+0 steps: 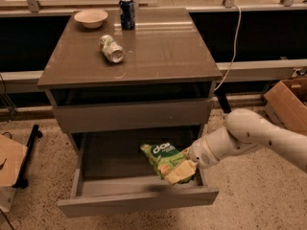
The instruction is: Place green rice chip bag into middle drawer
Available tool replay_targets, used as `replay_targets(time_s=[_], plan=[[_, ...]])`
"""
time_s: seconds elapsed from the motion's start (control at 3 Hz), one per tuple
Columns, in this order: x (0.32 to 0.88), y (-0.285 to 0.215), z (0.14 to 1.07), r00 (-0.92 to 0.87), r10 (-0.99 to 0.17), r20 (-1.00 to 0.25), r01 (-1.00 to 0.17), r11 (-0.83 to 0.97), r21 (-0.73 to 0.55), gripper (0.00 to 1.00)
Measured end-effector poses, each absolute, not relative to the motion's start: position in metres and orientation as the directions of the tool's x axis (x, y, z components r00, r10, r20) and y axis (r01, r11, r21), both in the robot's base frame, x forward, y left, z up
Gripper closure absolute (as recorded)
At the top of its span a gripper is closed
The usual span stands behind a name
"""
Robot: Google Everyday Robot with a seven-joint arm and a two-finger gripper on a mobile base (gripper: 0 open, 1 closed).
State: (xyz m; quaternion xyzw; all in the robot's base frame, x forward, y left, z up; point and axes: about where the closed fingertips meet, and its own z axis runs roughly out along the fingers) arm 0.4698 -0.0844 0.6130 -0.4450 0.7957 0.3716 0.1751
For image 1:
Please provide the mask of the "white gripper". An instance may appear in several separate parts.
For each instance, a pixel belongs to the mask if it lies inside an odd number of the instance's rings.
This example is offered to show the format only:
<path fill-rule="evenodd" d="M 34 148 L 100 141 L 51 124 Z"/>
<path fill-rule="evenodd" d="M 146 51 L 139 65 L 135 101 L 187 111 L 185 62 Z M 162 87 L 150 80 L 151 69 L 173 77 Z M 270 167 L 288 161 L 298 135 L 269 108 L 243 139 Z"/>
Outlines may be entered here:
<path fill-rule="evenodd" d="M 168 182 L 176 184 L 193 176 L 197 166 L 200 169 L 209 169 L 220 162 L 212 152 L 206 137 L 193 142 L 188 148 L 188 156 L 191 160 L 184 160 L 166 175 Z"/>

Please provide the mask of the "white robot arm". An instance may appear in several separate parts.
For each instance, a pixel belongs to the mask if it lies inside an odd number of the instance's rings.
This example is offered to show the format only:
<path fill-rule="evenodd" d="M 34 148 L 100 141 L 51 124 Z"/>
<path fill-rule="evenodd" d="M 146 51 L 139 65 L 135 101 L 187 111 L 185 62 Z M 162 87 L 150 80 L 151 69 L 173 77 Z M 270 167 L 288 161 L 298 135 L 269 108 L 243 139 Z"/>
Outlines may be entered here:
<path fill-rule="evenodd" d="M 196 169 L 208 169 L 228 156 L 236 156 L 268 148 L 305 173 L 307 172 L 307 137 L 273 125 L 257 113 L 239 108 L 231 111 L 225 126 L 203 135 L 184 153 L 180 162 L 166 176 L 170 184 L 185 181 Z"/>

